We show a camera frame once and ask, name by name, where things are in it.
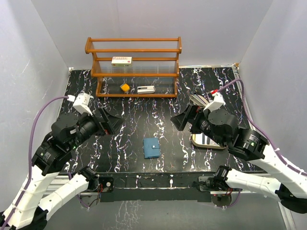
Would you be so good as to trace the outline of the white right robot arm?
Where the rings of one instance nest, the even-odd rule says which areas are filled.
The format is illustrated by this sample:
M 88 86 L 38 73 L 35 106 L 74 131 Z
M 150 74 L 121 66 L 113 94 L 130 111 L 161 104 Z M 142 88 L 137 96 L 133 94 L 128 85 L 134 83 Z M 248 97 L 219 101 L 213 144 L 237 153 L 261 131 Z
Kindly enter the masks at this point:
M 234 115 L 224 109 L 211 111 L 196 105 L 171 118 L 177 130 L 191 124 L 192 134 L 203 133 L 230 154 L 250 162 L 270 176 L 255 176 L 239 172 L 228 166 L 219 166 L 213 177 L 197 184 L 204 189 L 243 189 L 271 197 L 287 209 L 307 212 L 307 177 L 289 161 L 282 159 L 272 144 L 255 130 L 240 128 Z

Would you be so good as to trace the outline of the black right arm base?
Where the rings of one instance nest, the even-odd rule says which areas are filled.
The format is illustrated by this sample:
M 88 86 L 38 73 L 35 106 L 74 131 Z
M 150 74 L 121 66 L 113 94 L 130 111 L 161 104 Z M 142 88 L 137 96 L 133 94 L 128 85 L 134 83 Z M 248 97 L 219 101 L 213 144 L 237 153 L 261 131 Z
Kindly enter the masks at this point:
M 200 176 L 193 181 L 192 187 L 200 192 L 209 192 L 214 207 L 223 210 L 236 205 L 241 195 L 240 189 L 231 188 L 225 181 L 208 176 Z

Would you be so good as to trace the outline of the blue leather card holder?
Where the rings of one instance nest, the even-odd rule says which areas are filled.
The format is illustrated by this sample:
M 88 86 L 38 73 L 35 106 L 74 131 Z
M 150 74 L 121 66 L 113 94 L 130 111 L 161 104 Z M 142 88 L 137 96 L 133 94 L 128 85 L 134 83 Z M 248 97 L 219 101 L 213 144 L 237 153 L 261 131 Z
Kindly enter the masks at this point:
M 159 158 L 160 145 L 158 138 L 144 138 L 143 139 L 143 151 L 145 159 Z

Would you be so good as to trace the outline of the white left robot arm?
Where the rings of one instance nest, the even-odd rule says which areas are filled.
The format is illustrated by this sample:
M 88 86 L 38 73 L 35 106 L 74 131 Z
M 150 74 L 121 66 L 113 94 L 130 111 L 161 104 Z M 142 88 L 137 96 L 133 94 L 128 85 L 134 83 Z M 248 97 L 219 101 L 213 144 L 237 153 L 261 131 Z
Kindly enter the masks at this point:
M 0 214 L 0 227 L 11 230 L 42 230 L 51 216 L 79 193 L 99 186 L 90 167 L 79 170 L 62 187 L 45 196 L 51 182 L 72 158 L 72 152 L 92 136 L 114 135 L 122 117 L 100 107 L 91 115 L 61 114 L 31 159 L 30 171 L 10 206 Z

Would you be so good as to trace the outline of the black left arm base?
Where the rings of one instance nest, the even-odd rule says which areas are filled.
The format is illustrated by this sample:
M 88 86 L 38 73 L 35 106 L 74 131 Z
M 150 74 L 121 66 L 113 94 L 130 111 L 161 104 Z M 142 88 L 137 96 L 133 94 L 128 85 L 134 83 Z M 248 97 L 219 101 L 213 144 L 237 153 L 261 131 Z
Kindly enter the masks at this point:
M 90 209 L 97 205 L 103 193 L 111 193 L 114 190 L 114 179 L 112 177 L 97 177 L 91 181 L 89 188 L 79 194 L 80 204 L 83 208 Z

